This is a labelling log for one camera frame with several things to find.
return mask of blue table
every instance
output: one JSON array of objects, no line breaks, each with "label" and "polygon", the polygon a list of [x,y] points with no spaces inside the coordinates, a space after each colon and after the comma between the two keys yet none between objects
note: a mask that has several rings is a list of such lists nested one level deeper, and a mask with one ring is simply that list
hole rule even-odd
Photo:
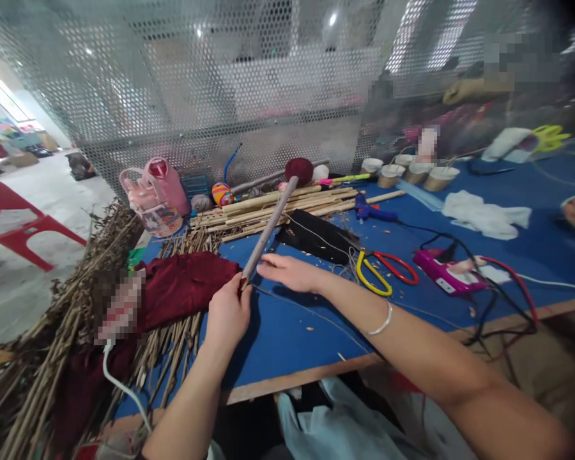
[{"label": "blue table", "polygon": [[[488,169],[501,169],[511,164],[486,165]],[[553,174],[552,180],[536,167]],[[539,162],[518,165],[514,171],[493,176],[474,177],[460,165],[462,173],[451,186],[438,194],[441,200],[450,192],[462,189],[482,196],[487,203],[500,206],[528,206],[532,208],[530,227],[519,229],[515,240],[500,241],[486,238],[480,233],[454,226],[450,219],[439,212],[431,212],[411,196],[402,196],[380,203],[380,209],[396,211],[405,223],[431,227],[437,231],[452,233],[464,242],[474,254],[500,260],[518,273],[536,279],[575,284],[575,232],[561,229],[552,223],[551,218],[559,214],[562,201],[575,195],[575,185],[562,181],[575,182],[575,157],[560,155]],[[368,197],[387,193],[376,185],[364,187]],[[389,252],[410,263],[412,252],[419,245],[434,236],[420,230],[408,229],[397,224],[368,220],[359,223],[353,211],[333,218],[334,224],[353,231],[362,237],[364,245],[382,252]],[[258,234],[232,241],[220,246],[222,257],[245,266],[249,254],[256,244]],[[439,241],[440,247],[447,247],[448,240]],[[150,262],[157,256],[159,243],[153,241],[148,246],[143,260]],[[314,256],[306,256],[299,250],[281,243],[271,242],[267,250],[293,256],[320,267],[331,269],[329,263]],[[464,252],[457,256],[466,258]],[[431,279],[420,273],[420,283],[416,286],[403,284],[396,277],[389,278],[394,289],[393,299],[416,307],[424,312],[446,319],[460,326],[475,325],[476,319],[470,316],[472,303],[461,298],[447,296]],[[374,350],[361,335],[325,299],[313,295],[296,295],[282,286],[254,277],[253,284],[302,305],[299,307],[287,300],[256,292],[252,297],[252,317],[249,330],[239,345],[224,380],[224,388],[230,390],[229,402],[250,399],[261,394],[302,385],[319,378],[357,369],[374,362]],[[549,287],[527,282],[528,288],[540,306],[540,316],[550,316],[575,309],[575,290]],[[514,282],[504,285],[508,294],[524,308],[528,306]],[[489,300],[490,292],[477,293],[474,299],[482,309]],[[313,315],[310,309],[324,318]],[[423,312],[411,310],[420,318],[446,332],[456,328]],[[509,305],[500,300],[488,317],[487,327],[505,328],[517,325],[513,319],[502,326],[499,319],[513,314]],[[206,317],[201,327],[201,341],[206,332]],[[162,362],[154,370],[151,378],[154,383],[163,366]],[[161,387],[153,407],[160,404],[164,388]],[[148,395],[141,395],[143,403]],[[135,404],[126,399],[117,410],[116,418],[137,413]]]}]

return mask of blue glue gun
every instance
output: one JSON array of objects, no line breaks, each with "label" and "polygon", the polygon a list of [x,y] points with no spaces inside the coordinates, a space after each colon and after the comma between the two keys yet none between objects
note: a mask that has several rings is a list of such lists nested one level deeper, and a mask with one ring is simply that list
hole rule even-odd
[{"label": "blue glue gun", "polygon": [[379,211],[379,209],[373,208],[370,204],[366,202],[366,197],[363,193],[356,195],[356,218],[366,220],[369,217],[379,220],[385,220],[387,222],[396,222],[398,220],[398,214],[387,211]]}]

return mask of pink container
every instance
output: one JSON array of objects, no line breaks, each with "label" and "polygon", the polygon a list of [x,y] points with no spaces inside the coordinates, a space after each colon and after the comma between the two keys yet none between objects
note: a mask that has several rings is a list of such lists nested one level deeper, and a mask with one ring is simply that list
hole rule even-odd
[{"label": "pink container", "polygon": [[[139,173],[142,177],[134,182],[126,177],[128,171]],[[155,177],[142,169],[128,168],[121,172],[119,181],[128,194],[130,206],[151,235],[165,238],[179,231],[183,218],[177,208],[166,201]]]},{"label": "pink container", "polygon": [[145,165],[145,171],[157,179],[166,201],[177,208],[182,216],[192,212],[192,206],[183,191],[179,173],[166,158],[152,158]]}]

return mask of yellow-handled scissors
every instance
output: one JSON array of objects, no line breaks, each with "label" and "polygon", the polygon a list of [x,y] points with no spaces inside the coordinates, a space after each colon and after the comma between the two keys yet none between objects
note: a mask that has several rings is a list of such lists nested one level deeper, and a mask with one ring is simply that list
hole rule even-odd
[{"label": "yellow-handled scissors", "polygon": [[[392,287],[388,284],[388,282],[385,280],[385,278],[383,276],[381,276],[377,270],[375,270],[375,268],[371,265],[371,263],[368,262],[368,260],[366,260],[365,257],[367,257],[367,256],[375,256],[377,259],[379,259],[379,262],[383,263],[388,268],[388,270],[390,270],[394,275],[396,275],[396,277],[398,279],[400,279],[401,281],[403,281],[407,284],[411,284],[411,285],[417,284],[419,282],[420,279],[419,279],[419,276],[417,275],[417,272],[412,267],[410,267],[409,264],[400,260],[398,257],[395,257],[391,254],[386,254],[383,252],[372,251],[372,250],[366,249],[364,246],[362,246],[356,240],[347,238],[344,235],[341,235],[341,236],[345,240],[347,240],[349,242],[349,244],[351,244],[354,248],[356,248],[358,251],[360,251],[360,253],[358,254],[358,261],[356,262],[356,274],[358,275],[358,278],[360,279],[360,281],[362,281],[362,284],[364,284],[367,288],[369,288],[375,294],[380,295],[382,297],[390,296],[390,295],[392,295]],[[405,268],[409,272],[409,274],[411,275],[411,278],[407,278],[402,273],[400,273],[398,270],[396,270],[396,268],[394,268],[390,264],[390,262],[388,261],[389,259],[402,265],[402,267]],[[371,271],[371,273],[377,277],[377,279],[381,282],[381,284],[385,288],[385,291],[378,289],[373,283],[371,283],[370,281],[368,281],[366,279],[366,277],[362,273],[362,263],[364,265],[366,265],[366,268],[368,268]]]},{"label": "yellow-handled scissors", "polygon": [[551,151],[562,147],[562,141],[571,137],[570,134],[562,132],[560,125],[542,125],[539,128],[532,130],[532,134],[539,138],[539,145],[535,148],[535,152]]}]

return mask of silver bracelet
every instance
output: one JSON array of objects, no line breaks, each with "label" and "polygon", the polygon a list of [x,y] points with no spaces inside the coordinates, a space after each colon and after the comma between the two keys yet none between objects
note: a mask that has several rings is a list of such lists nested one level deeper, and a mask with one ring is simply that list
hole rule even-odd
[{"label": "silver bracelet", "polygon": [[385,323],[383,323],[383,325],[379,329],[367,332],[368,335],[377,335],[383,332],[383,330],[388,326],[388,324],[390,324],[390,321],[392,320],[392,304],[388,300],[386,300],[386,302],[388,303],[388,318],[385,320]]}]

